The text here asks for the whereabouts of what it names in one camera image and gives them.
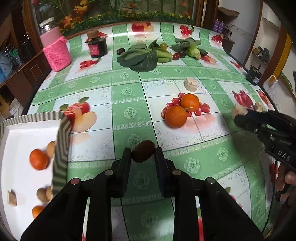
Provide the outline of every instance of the screw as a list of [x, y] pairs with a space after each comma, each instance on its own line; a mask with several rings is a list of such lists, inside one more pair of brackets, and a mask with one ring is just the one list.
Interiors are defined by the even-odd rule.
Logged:
[[105, 171], [106, 176], [111, 176], [112, 174], [113, 174], [113, 171], [110, 169]]
[[175, 169], [175, 170], [173, 170], [173, 174], [176, 176], [179, 176], [179, 175], [181, 175], [181, 171], [179, 169]]
[[214, 184], [215, 183], [215, 179], [214, 178], [212, 178], [212, 177], [208, 177], [207, 178], [207, 182], [209, 183], [209, 184]]
[[71, 184], [73, 184], [73, 185], [76, 185], [76, 184], [78, 184], [80, 182], [80, 180], [78, 179], [78, 178], [73, 178], [72, 180], [71, 180]]

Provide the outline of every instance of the pink bottle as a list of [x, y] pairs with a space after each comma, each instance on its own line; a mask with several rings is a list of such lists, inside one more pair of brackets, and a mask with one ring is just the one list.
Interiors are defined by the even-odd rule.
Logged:
[[66, 68], [71, 63], [71, 56], [67, 49], [67, 40], [54, 23], [54, 18], [43, 21], [39, 26], [43, 52], [50, 67], [55, 72]]

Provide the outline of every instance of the jar label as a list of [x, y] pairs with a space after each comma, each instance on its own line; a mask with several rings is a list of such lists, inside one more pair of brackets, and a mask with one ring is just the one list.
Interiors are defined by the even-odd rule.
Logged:
[[89, 52], [91, 53], [91, 55], [99, 55], [99, 46], [97, 44], [89, 45]]

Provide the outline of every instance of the striped tray border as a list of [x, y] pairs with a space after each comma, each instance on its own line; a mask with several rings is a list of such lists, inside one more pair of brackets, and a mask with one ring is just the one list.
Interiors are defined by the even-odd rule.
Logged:
[[15, 124], [61, 120], [54, 148], [52, 192], [57, 195], [67, 184], [67, 160], [72, 124], [61, 111], [44, 112], [30, 115], [22, 115], [3, 121], [0, 124], [0, 143], [4, 135], [5, 127]]

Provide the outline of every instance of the pink knitted bottle cover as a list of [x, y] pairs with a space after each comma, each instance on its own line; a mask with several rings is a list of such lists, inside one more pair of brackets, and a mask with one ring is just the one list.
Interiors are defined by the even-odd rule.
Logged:
[[53, 71], [58, 72], [71, 63], [71, 56], [66, 45], [67, 40], [61, 36], [53, 44], [45, 47], [43, 52]]

